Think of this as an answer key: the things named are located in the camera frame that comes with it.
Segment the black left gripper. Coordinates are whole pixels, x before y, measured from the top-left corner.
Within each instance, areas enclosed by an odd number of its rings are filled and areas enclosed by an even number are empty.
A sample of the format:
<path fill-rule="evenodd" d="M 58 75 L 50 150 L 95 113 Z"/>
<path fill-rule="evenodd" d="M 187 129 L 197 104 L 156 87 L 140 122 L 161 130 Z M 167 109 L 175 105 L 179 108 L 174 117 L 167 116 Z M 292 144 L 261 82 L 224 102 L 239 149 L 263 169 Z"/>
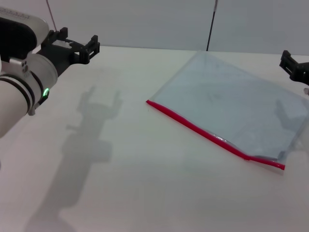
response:
<path fill-rule="evenodd" d="M 94 35 L 85 46 L 68 40 L 67 37 L 67 27 L 59 31 L 50 30 L 41 44 L 41 49 L 37 52 L 54 65 L 58 75 L 61 75 L 70 65 L 88 64 L 100 51 L 97 35 Z"/>

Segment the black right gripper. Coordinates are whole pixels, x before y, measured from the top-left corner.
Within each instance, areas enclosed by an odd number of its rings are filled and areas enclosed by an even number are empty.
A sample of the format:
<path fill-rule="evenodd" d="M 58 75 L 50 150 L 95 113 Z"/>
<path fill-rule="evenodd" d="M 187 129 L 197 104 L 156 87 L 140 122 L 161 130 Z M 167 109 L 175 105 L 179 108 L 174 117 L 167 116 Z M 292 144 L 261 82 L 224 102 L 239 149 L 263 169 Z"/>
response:
<path fill-rule="evenodd" d="M 291 74 L 291 80 L 305 85 L 309 84 L 309 63 L 298 63 L 292 59 L 291 54 L 284 50 L 281 56 L 280 67 Z"/>

